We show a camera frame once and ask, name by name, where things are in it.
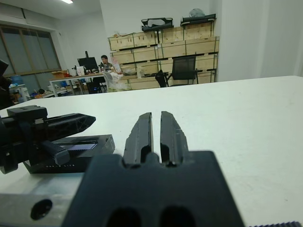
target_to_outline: white table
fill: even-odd
[[[58,94],[57,94],[56,89],[54,87],[54,82],[68,81],[70,86],[71,86],[71,91],[72,91],[73,95],[75,95],[74,90],[73,90],[73,86],[71,84],[72,80],[74,80],[74,79],[89,79],[89,78],[96,78],[96,77],[103,77],[103,73],[91,73],[91,74],[88,74],[88,75],[85,75],[85,76],[64,77],[64,78],[61,78],[61,79],[50,79],[49,82],[50,82],[51,86],[53,87],[55,97],[58,97]],[[82,94],[84,94],[82,86],[80,86],[80,90],[81,90]]]
[[[115,153],[138,116],[152,112],[160,151],[161,111],[174,114],[190,150],[216,153],[247,226],[303,222],[303,78],[278,77],[148,90],[38,99],[49,117],[97,117],[79,135],[113,134]],[[2,117],[6,111],[0,111]],[[74,194],[82,174],[30,175],[22,164],[0,175],[0,192]]]

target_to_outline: black 3d-printed part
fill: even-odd
[[[8,115],[0,120],[1,134],[6,134],[0,139],[0,170],[4,174],[16,170],[18,163],[29,160],[32,166],[54,157],[42,148],[42,142],[82,132],[96,120],[80,113],[47,118],[46,108],[36,105],[8,109]]]
[[[57,144],[46,140],[41,143],[41,147],[53,157],[57,165],[63,165],[70,160],[68,151]]]
[[[254,227],[302,227],[299,222],[288,222],[276,225],[254,226]]]
[[[126,164],[144,163],[153,152],[152,114],[141,115],[126,139],[123,159]]]
[[[188,152],[176,167],[126,168],[119,155],[95,156],[62,227],[244,227],[211,151]]]
[[[187,140],[174,116],[166,111],[161,115],[160,147],[162,162],[178,164],[188,152]]]

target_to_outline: wooden box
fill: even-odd
[[[207,70],[216,69],[217,63],[218,63],[217,54],[210,54],[206,56],[196,57],[196,69],[203,70],[203,72],[206,72]]]
[[[156,59],[155,47],[147,47],[133,50],[134,61],[149,61]]]
[[[195,68],[198,70],[203,70],[203,72],[206,72],[207,70],[216,69],[217,63],[218,63],[217,54],[197,56]],[[173,60],[159,61],[159,69],[163,70],[163,72],[172,73],[172,66],[173,66]]]
[[[158,62],[147,62],[147,63],[138,63],[136,64],[137,69],[143,67],[144,74],[152,74],[159,72]]]
[[[212,72],[202,72],[198,73],[198,82],[199,84],[213,83],[214,75]],[[187,84],[187,80],[173,80],[169,79],[169,86],[177,84]]]
[[[183,41],[183,27],[173,27],[163,29],[160,35],[160,43],[173,43],[178,41]]]
[[[126,36],[110,37],[108,38],[108,40],[109,40],[110,49],[112,51],[134,47],[133,34]]]
[[[129,65],[120,65],[120,69],[123,73],[127,72],[136,72],[136,65],[135,64],[129,64]]]
[[[157,34],[155,32],[139,32],[134,33],[134,46],[149,46],[156,44]]]
[[[186,41],[186,54],[201,54],[219,51],[219,38],[193,39]]]
[[[130,79],[129,84],[132,90],[159,88],[159,83],[155,77],[142,78],[142,79]]]
[[[64,78],[64,75],[67,73],[67,70],[61,70],[61,71],[56,71],[56,72],[52,72],[53,76],[55,77],[55,79],[61,79]]]
[[[185,41],[161,44],[158,47],[159,58],[171,58],[186,55]]]
[[[209,38],[212,36],[212,23],[188,25],[184,28],[184,40]]]
[[[112,57],[118,61],[119,64],[134,62],[134,55],[132,51],[118,51],[111,53]]]

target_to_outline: cardboard box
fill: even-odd
[[[64,78],[64,75],[67,74],[67,70],[52,72],[52,74],[55,77],[55,79],[61,79],[61,78]]]

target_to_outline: man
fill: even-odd
[[[111,63],[108,62],[108,57],[106,55],[101,56],[101,67],[104,68],[104,70],[109,71],[113,67]]]

